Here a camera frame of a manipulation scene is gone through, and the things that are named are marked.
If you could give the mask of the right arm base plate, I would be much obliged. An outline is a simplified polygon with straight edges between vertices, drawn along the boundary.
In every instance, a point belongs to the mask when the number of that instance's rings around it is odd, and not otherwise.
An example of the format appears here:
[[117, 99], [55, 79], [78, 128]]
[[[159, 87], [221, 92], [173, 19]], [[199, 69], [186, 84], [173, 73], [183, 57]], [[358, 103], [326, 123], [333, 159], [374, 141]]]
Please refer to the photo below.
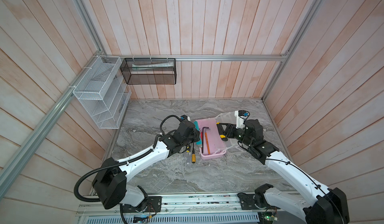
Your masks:
[[274, 210], [277, 208], [266, 203], [262, 204], [261, 207], [258, 206], [255, 201], [255, 194], [238, 193], [237, 197], [240, 200], [242, 210], [265, 210], [266, 208]]

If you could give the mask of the steel hex key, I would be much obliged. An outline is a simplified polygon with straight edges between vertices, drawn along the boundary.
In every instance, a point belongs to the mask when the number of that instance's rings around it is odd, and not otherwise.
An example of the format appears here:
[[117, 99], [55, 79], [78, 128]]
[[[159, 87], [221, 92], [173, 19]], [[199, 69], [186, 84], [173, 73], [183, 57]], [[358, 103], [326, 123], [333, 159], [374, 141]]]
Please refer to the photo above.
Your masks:
[[201, 132], [202, 137], [201, 137], [201, 139], [204, 139], [205, 132], [208, 131], [208, 130], [210, 130], [210, 127], [203, 127], [202, 128], [202, 132]]

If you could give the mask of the yellow black utility knife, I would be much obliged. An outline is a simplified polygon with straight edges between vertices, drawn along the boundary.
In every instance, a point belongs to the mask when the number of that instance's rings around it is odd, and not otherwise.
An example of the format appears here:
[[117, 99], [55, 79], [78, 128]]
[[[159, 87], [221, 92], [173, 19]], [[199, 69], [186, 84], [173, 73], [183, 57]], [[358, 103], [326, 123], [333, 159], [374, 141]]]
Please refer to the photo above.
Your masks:
[[217, 123], [217, 129], [218, 129], [221, 140], [224, 142], [228, 141], [228, 138], [225, 135], [225, 131], [223, 129], [223, 125], [220, 122]]

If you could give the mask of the pink tool box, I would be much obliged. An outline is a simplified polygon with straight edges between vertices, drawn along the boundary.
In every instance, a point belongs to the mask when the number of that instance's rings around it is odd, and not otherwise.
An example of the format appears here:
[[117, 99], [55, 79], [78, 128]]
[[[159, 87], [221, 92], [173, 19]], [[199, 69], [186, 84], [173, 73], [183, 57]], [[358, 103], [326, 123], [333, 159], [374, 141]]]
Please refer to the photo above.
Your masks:
[[208, 135], [210, 154], [209, 155], [206, 154], [205, 137], [204, 137], [204, 153], [203, 154], [201, 153], [202, 144], [201, 146], [198, 146], [200, 156], [203, 160], [220, 158], [224, 156], [226, 153], [229, 153], [229, 152], [235, 153], [235, 152], [241, 151], [240, 147], [237, 144], [236, 139], [229, 139], [226, 142], [222, 141], [217, 129], [218, 122], [236, 124], [236, 117], [234, 112], [221, 113], [220, 115], [214, 118], [200, 119], [196, 121], [198, 122], [199, 129], [201, 132], [203, 127], [210, 127], [210, 130], [206, 131]]

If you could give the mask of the teal utility knife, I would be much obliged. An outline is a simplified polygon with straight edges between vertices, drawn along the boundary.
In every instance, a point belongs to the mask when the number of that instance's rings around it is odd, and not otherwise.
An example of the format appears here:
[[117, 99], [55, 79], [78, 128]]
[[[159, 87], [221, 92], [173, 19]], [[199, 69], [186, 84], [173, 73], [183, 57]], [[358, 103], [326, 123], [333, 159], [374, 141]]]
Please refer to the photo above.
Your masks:
[[201, 131], [200, 131], [200, 129], [199, 129], [198, 122], [197, 122], [197, 121], [194, 121], [194, 124], [195, 124], [195, 128], [196, 128], [196, 130], [199, 132], [199, 133], [198, 133], [199, 140], [198, 140], [198, 142], [196, 142], [196, 145], [201, 146], [201, 144], [202, 144], [202, 141], [201, 141]]

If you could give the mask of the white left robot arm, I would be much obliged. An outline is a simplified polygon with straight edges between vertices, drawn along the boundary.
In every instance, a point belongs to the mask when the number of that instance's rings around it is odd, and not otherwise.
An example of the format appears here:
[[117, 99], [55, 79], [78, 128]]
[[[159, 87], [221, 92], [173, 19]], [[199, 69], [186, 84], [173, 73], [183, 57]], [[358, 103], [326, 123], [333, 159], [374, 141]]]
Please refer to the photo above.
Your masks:
[[157, 135], [154, 145], [120, 160], [109, 158], [102, 164], [92, 183], [106, 210], [117, 205], [130, 205], [142, 210], [148, 202], [148, 195], [140, 186], [129, 181], [152, 164], [177, 154], [181, 149], [200, 140], [200, 131], [191, 121], [184, 120], [177, 130]]

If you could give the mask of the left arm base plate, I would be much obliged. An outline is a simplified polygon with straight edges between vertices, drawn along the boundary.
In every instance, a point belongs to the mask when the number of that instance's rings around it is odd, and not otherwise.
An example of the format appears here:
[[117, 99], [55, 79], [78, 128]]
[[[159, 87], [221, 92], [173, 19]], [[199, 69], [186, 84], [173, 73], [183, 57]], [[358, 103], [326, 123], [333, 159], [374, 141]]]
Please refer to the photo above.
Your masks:
[[143, 214], [143, 213], [159, 213], [162, 206], [162, 197], [161, 196], [149, 196], [144, 198], [144, 200], [137, 206], [133, 207], [131, 205], [123, 205], [121, 210], [123, 214]]

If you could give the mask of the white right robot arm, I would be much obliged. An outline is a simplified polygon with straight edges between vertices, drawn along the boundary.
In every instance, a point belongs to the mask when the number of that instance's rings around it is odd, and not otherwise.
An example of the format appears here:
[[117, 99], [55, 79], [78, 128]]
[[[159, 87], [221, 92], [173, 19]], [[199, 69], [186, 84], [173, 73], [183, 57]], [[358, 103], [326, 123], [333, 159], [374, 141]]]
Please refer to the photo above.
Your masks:
[[255, 189], [254, 203], [260, 209], [278, 207], [307, 224], [347, 224], [350, 221], [346, 194], [316, 181], [291, 162], [274, 144], [266, 141], [258, 120], [246, 120], [242, 125], [218, 123], [222, 140], [236, 139], [238, 145], [263, 165], [283, 177], [300, 194], [286, 194], [273, 185]]

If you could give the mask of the orange handled screwdriver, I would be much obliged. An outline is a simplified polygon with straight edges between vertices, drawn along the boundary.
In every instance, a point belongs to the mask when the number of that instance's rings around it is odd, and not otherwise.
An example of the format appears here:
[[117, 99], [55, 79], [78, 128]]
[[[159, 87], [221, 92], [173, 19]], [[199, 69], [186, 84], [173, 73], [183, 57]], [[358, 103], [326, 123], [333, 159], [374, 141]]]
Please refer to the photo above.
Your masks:
[[196, 154], [195, 154], [195, 146], [192, 145], [192, 163], [194, 164], [196, 162]]

